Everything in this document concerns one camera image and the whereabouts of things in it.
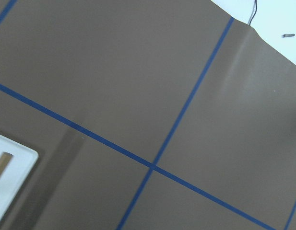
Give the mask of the wooden rack bar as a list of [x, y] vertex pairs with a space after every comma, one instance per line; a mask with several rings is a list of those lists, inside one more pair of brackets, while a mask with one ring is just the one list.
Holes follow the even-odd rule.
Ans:
[[13, 158], [13, 155], [7, 152], [3, 152], [0, 156], [0, 177], [2, 176], [3, 172], [9, 165]]

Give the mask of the brown paper table cover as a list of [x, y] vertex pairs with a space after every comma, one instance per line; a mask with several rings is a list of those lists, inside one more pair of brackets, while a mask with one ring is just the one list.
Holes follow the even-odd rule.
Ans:
[[296, 230], [296, 66], [207, 0], [0, 0], [0, 134], [0, 230]]

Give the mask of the white rack base tray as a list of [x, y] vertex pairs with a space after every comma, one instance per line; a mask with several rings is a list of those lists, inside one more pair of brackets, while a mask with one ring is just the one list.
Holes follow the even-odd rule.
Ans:
[[0, 156], [4, 152], [12, 158], [0, 176], [0, 221], [39, 157], [23, 142], [0, 134]]

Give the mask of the silver bolt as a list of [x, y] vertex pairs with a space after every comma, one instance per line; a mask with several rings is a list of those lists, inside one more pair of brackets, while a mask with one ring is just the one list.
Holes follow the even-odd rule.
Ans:
[[295, 34], [283, 34], [282, 37], [283, 38], [288, 38], [288, 37], [294, 37]]

